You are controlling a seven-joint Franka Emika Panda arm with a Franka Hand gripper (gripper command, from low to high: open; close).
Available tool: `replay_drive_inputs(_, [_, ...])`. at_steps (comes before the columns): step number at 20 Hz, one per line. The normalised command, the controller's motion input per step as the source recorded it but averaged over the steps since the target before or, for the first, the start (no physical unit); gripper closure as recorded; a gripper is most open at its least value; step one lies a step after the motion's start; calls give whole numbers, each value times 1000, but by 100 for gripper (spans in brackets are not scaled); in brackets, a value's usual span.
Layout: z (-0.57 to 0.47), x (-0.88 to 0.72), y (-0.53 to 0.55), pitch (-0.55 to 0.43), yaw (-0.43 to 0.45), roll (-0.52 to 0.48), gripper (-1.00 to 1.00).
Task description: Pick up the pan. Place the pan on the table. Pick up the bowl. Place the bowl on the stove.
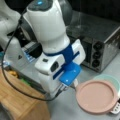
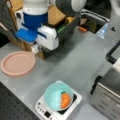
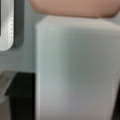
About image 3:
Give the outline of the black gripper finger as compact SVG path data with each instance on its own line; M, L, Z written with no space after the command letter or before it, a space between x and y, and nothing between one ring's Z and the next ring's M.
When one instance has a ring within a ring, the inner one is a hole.
M0 73L0 102L8 98L10 120L35 120L35 78L29 72Z

